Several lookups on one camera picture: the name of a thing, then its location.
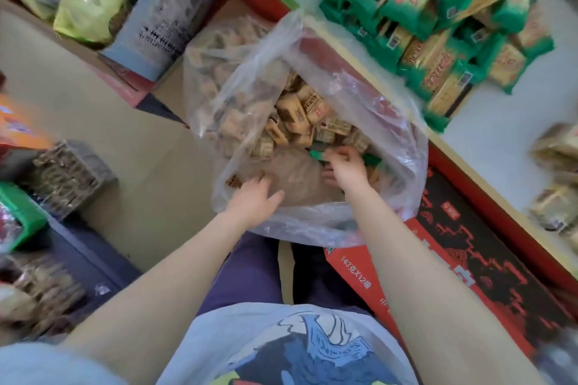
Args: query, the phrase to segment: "clear plastic bag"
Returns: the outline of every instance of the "clear plastic bag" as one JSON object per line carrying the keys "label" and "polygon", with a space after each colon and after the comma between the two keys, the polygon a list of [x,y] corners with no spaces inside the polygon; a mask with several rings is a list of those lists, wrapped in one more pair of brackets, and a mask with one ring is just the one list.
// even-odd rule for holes
{"label": "clear plastic bag", "polygon": [[[395,176],[380,179],[378,190],[403,220],[415,216],[420,205],[427,138],[307,27],[304,16],[302,11],[288,14],[258,42],[235,46],[239,40],[230,39],[231,46],[212,48],[215,37],[238,30],[235,20],[210,26],[193,39],[185,52],[188,124],[215,157],[215,211],[224,211],[235,192],[226,184],[230,177],[236,174],[244,181],[259,171],[271,172],[278,177],[272,192],[283,189],[286,198],[255,233],[323,247],[362,245],[351,207],[339,189],[323,182],[321,165],[307,151],[278,147],[268,162],[251,156],[291,67],[372,140],[374,153],[383,159],[382,176]],[[246,23],[247,17],[237,22]],[[223,64],[229,65],[230,76],[214,85],[214,70]],[[236,138],[233,146],[230,137],[222,139],[223,132]]]}

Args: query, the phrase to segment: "t-shirt sleeve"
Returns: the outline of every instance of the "t-shirt sleeve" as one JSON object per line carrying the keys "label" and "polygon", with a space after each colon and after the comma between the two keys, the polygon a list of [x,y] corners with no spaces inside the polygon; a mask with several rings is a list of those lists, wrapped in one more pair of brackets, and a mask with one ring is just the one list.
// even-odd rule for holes
{"label": "t-shirt sleeve", "polygon": [[0,371],[0,385],[127,385],[97,362],[40,343],[0,348]]}

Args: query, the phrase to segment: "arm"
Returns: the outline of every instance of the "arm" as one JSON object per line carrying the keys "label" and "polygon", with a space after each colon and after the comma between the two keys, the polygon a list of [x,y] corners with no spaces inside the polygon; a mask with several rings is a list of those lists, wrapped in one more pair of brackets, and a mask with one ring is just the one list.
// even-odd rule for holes
{"label": "arm", "polygon": [[405,226],[368,184],[363,161],[328,154],[365,238],[399,331],[426,385],[543,384],[498,319]]}
{"label": "arm", "polygon": [[157,381],[182,341],[222,262],[241,235],[267,220],[284,197],[253,179],[227,210],[113,297],[62,343],[133,384]]}

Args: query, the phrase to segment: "left hand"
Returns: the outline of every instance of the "left hand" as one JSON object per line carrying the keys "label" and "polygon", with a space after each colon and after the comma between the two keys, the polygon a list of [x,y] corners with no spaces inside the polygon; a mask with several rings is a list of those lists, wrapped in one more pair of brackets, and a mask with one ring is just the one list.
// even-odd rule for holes
{"label": "left hand", "polygon": [[256,227],[267,221],[285,198],[280,190],[269,198],[271,177],[255,177],[237,190],[227,205],[227,214],[244,224],[245,229]]}

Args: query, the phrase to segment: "forearm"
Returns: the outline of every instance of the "forearm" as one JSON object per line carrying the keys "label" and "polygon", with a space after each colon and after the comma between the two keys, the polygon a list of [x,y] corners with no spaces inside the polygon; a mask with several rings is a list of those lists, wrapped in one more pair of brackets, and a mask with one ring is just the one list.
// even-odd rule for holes
{"label": "forearm", "polygon": [[77,327],[63,345],[134,384],[155,383],[244,226],[218,214]]}
{"label": "forearm", "polygon": [[425,384],[542,383],[498,319],[377,192],[368,186],[347,200]]}

